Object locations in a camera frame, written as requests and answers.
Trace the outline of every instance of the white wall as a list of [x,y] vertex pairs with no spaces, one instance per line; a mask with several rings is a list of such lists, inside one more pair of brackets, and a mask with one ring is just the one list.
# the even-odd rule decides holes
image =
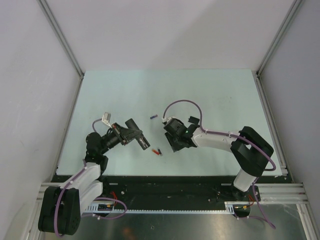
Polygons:
[[297,182],[320,225],[320,1],[307,0],[262,74]]
[[259,67],[294,0],[48,0],[84,70]]
[[0,1],[0,239],[53,170],[79,81],[37,1]]

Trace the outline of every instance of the red wire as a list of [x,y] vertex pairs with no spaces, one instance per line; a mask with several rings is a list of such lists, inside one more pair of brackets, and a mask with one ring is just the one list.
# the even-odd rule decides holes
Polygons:
[[250,202],[252,202],[252,203],[250,203],[250,206],[252,206],[255,203],[255,200],[253,199],[253,197],[250,194],[248,196],[249,196]]
[[116,194],[115,194],[114,191],[112,191],[112,192],[110,192],[110,193],[113,195],[113,198],[114,198],[114,199],[118,200],[118,198],[117,198],[117,196],[116,196]]

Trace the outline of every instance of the cable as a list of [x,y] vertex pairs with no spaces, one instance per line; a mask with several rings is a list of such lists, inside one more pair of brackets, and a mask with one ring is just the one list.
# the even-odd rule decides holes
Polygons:
[[[55,209],[54,209],[54,218],[53,218],[53,228],[54,228],[54,234],[58,237],[58,238],[62,238],[64,236],[64,234],[61,234],[59,233],[58,231],[58,213],[59,213],[59,207],[60,207],[60,203],[61,203],[61,199],[67,189],[67,187],[69,187],[73,181],[75,181],[78,177],[80,177],[80,175],[82,173],[84,173],[84,171],[87,169],[87,163],[86,161],[83,159],[83,164],[84,164],[84,168],[81,169],[80,172],[78,172],[62,189],[62,191],[60,192],[59,194],[59,197],[58,197],[58,200],[56,201],[56,205],[55,205]],[[122,217],[123,215],[126,214],[128,208],[126,206],[126,204],[118,199],[113,199],[113,198],[108,198],[108,197],[97,197],[96,199],[94,199],[94,201],[96,200],[108,200],[108,201],[115,201],[117,203],[120,203],[124,206],[124,212],[121,213],[120,215],[118,216],[114,216],[114,217],[103,217],[103,216],[99,216],[98,219],[107,219],[107,220],[111,220],[111,219],[117,219],[117,218],[120,218]],[[87,215],[83,215],[81,217],[89,217],[89,216],[96,216],[95,214],[87,214]]]
[[[100,216],[100,219],[105,219],[105,220],[118,219],[118,218],[122,217],[123,215],[125,215],[126,212],[128,211],[127,205],[126,205],[123,201],[120,201],[120,200],[118,200],[118,199],[109,198],[109,197],[97,197],[97,198],[95,199],[95,201],[97,201],[97,200],[115,201],[115,202],[120,203],[120,204],[122,204],[122,205],[124,206],[124,212],[121,213],[120,215],[118,215],[118,216],[113,216],[113,217]],[[85,218],[85,217],[97,217],[97,218],[99,219],[99,217],[98,217],[97,215],[95,215],[95,214],[86,214],[86,215],[82,215],[81,217],[82,217],[82,218]]]
[[114,199],[118,200],[117,195],[115,194],[114,191],[112,191],[111,194],[112,194],[112,196],[113,196]]
[[[264,217],[264,221],[267,222],[271,228],[276,229],[276,226],[269,220],[269,218],[267,217],[267,215],[265,214],[264,210],[262,209],[262,206],[260,205],[260,202],[258,200],[257,195],[255,195],[255,183],[258,181],[258,177],[255,179],[255,181],[252,183],[252,192],[253,192],[253,196],[255,198],[256,204],[258,205],[258,208],[260,209],[260,212],[262,213],[263,217]],[[252,216],[251,218],[255,218],[255,219],[261,219],[261,217],[259,216]]]
[[235,134],[230,134],[228,132],[222,132],[222,131],[209,131],[209,130],[206,130],[203,128],[202,126],[202,118],[203,118],[203,114],[202,114],[202,110],[201,108],[199,107],[198,104],[196,104],[194,101],[191,101],[191,100],[187,100],[187,99],[182,99],[182,100],[177,100],[177,101],[174,101],[172,103],[170,103],[166,109],[164,110],[164,113],[163,113],[163,119],[166,118],[166,113],[167,113],[167,110],[174,104],[176,103],[181,103],[181,102],[187,102],[187,103],[191,103],[193,105],[195,105],[199,112],[200,112],[200,121],[199,121],[199,125],[200,125],[200,129],[204,132],[204,133],[207,133],[207,134],[216,134],[216,135],[221,135],[221,136],[230,136],[230,137],[233,137],[233,138],[237,138],[237,139],[240,139],[244,142],[246,142],[247,144],[250,144],[252,147],[254,147],[259,153],[261,153],[271,164],[272,164],[272,168],[270,169],[265,169],[265,171],[274,171],[276,170],[276,164],[274,163],[274,161],[264,152],[262,151],[257,145],[255,145],[253,142],[251,142],[250,140],[242,137],[242,136],[238,136],[238,135],[235,135]]
[[[163,118],[163,119],[166,119],[166,113],[167,113],[168,109],[169,109],[172,105],[174,105],[174,104],[176,104],[176,103],[181,103],[181,102],[191,103],[191,104],[195,105],[195,106],[198,108],[199,113],[200,113],[199,126],[200,126],[200,129],[201,129],[204,133],[206,133],[206,134],[216,134],[216,135],[221,135],[221,136],[233,137],[233,138],[240,139],[240,140],[242,140],[242,141],[250,144],[252,147],[254,147],[259,153],[261,153],[261,154],[272,164],[272,168],[270,168],[270,169],[265,169],[265,171],[274,171],[274,170],[276,170],[276,164],[274,163],[274,161],[273,161],[264,151],[262,151],[262,149],[260,149],[257,145],[255,145],[255,144],[254,144],[253,142],[251,142],[250,140],[248,140],[248,139],[246,139],[246,138],[244,138],[244,137],[242,137],[242,136],[239,136],[239,135],[230,134],[230,133],[228,133],[228,132],[209,131],[209,130],[204,129],[204,127],[202,126],[202,118],[203,118],[202,110],[201,110],[201,108],[199,107],[199,105],[196,104],[194,101],[187,100],[187,99],[181,99],[181,100],[177,100],[177,101],[174,101],[174,102],[170,103],[170,104],[166,107],[166,109],[164,110],[164,113],[163,113],[163,117],[162,117],[162,118]],[[255,179],[255,181],[252,183],[252,191],[253,191],[253,193],[255,192],[255,183],[257,182],[257,180],[258,180],[258,177],[257,177],[257,178]],[[271,228],[276,229],[276,226],[269,221],[268,217],[266,216],[264,210],[262,209],[262,207],[261,207],[261,205],[260,205],[260,203],[259,203],[259,201],[258,201],[258,198],[257,198],[257,196],[256,196],[255,194],[254,194],[254,198],[255,198],[255,201],[256,201],[256,203],[257,203],[257,205],[258,205],[258,207],[259,207],[262,215],[264,216],[264,218],[259,217],[259,216],[249,216],[249,217],[246,217],[246,218],[263,220],[263,221],[267,222],[267,223],[270,225]]]
[[250,194],[248,194],[250,207],[255,203],[255,200],[252,198]]
[[86,170],[86,166],[84,168],[81,169],[80,172],[78,172],[77,175],[75,175],[62,189],[62,191],[60,192],[60,195],[58,197],[58,200],[56,201],[56,205],[55,205],[55,210],[54,210],[54,218],[53,218],[53,228],[54,228],[54,233],[58,238],[62,238],[64,236],[64,234],[60,235],[59,231],[58,231],[58,212],[59,212],[59,207],[60,207],[60,203],[61,203],[61,199],[62,196],[64,195],[67,187],[69,187],[72,183],[72,181],[76,180],[84,171]]
[[99,118],[99,119],[97,119],[97,120],[94,120],[93,121],[93,123],[92,123],[92,129],[93,129],[93,131],[96,133],[97,132],[97,130],[95,129],[95,124],[97,123],[97,122],[100,122],[102,120],[102,118]]

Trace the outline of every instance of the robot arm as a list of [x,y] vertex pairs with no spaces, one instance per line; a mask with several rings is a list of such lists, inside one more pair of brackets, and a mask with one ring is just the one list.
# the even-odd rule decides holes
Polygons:
[[189,127],[175,117],[164,120],[165,136],[174,152],[190,147],[210,147],[233,153],[241,169],[237,174],[232,188],[232,194],[237,200],[243,199],[251,184],[261,177],[268,160],[254,147],[234,136],[241,136],[257,145],[269,157],[274,149],[251,127],[245,126],[238,132],[230,132],[229,136],[208,134],[201,130],[199,119],[190,117]]
[[105,113],[102,122],[110,127],[105,135],[92,132],[86,137],[85,167],[60,186],[50,186],[44,192],[38,222],[40,231],[73,235],[82,213],[103,193],[99,177],[107,168],[108,158],[104,154],[116,145],[125,146],[134,139],[143,150],[150,146],[132,118],[125,122],[127,128],[117,123],[109,124],[109,120],[110,113]]

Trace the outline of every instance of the blue marker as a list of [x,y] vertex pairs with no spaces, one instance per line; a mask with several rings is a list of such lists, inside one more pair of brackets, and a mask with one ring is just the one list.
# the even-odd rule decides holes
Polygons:
[[156,117],[158,117],[158,114],[156,114],[156,115],[154,115],[154,116],[151,116],[150,119],[154,119],[154,118],[156,118]]

